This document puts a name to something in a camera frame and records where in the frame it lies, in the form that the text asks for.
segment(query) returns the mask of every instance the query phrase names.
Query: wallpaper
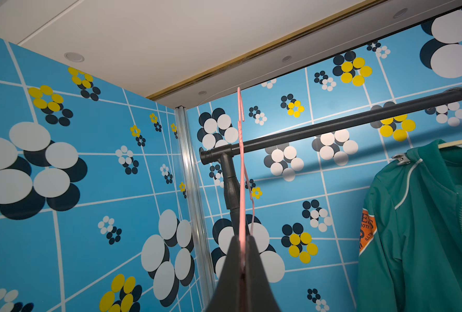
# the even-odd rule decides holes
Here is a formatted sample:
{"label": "wallpaper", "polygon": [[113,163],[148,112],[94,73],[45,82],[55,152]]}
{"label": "wallpaper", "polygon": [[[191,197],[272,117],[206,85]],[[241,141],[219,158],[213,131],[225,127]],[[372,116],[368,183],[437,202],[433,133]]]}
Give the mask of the wallpaper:
{"label": "wallpaper", "polygon": [[175,122],[0,39],[0,312],[202,310]]}
{"label": "wallpaper", "polygon": [[[243,139],[462,86],[462,9],[242,91]],[[236,93],[188,111],[195,153],[238,142]],[[255,239],[283,311],[355,311],[363,199],[391,157],[462,139],[462,102],[245,154]],[[239,157],[234,158],[240,172]],[[219,279],[233,235],[218,163],[198,163]],[[247,221],[252,222],[247,200]]]}

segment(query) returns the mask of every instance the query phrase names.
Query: ceiling light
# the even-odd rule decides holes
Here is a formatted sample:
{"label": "ceiling light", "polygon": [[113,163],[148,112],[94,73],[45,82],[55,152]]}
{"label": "ceiling light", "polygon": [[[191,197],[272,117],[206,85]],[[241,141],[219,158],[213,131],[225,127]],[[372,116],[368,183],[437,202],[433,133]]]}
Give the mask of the ceiling light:
{"label": "ceiling light", "polygon": [[72,62],[83,62],[84,61],[84,57],[75,52],[66,52],[65,58],[68,60],[71,60]]}
{"label": "ceiling light", "polygon": [[398,18],[398,17],[402,16],[403,14],[405,14],[406,11],[408,11],[408,8],[401,9],[401,10],[397,11],[397,13],[394,14],[394,16],[392,18]]}

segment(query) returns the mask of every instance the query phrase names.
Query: green hooded jacket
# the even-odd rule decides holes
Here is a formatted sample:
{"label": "green hooded jacket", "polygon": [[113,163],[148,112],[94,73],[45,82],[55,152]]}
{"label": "green hooded jacket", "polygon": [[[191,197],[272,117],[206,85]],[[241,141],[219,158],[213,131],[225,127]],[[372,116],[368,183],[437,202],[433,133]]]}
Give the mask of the green hooded jacket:
{"label": "green hooded jacket", "polygon": [[462,148],[436,140],[385,166],[366,195],[357,310],[462,311]]}

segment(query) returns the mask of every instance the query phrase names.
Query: black pole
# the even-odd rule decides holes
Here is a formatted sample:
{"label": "black pole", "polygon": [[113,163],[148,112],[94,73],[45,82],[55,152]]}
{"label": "black pole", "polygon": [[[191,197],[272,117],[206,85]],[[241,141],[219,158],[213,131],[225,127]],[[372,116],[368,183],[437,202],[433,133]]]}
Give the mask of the black pole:
{"label": "black pole", "polygon": [[[289,143],[292,141],[302,140],[316,135],[333,132],[341,129],[351,128],[373,121],[384,120],[394,116],[409,114],[423,109],[435,106],[446,105],[453,102],[462,101],[462,89],[451,90],[439,94],[434,94],[408,102],[393,105],[389,108],[374,109],[351,116],[346,116],[334,120],[329,120],[314,125],[284,131],[281,133],[271,134],[262,138],[253,139],[243,143],[245,153],[256,151],[270,146]],[[200,150],[202,164],[206,165],[215,162],[221,158],[223,153],[238,155],[240,145],[225,145],[212,148],[208,151]]]}

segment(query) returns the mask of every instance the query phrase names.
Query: orange patch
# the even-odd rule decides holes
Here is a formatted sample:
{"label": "orange patch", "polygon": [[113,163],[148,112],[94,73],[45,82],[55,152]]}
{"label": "orange patch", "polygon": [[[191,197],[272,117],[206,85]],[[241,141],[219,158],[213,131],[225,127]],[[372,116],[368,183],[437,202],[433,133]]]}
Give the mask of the orange patch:
{"label": "orange patch", "polygon": [[368,244],[373,240],[373,236],[377,233],[377,223],[375,216],[369,215],[368,210],[363,209],[361,217],[361,231],[359,234],[359,255],[361,255]]}

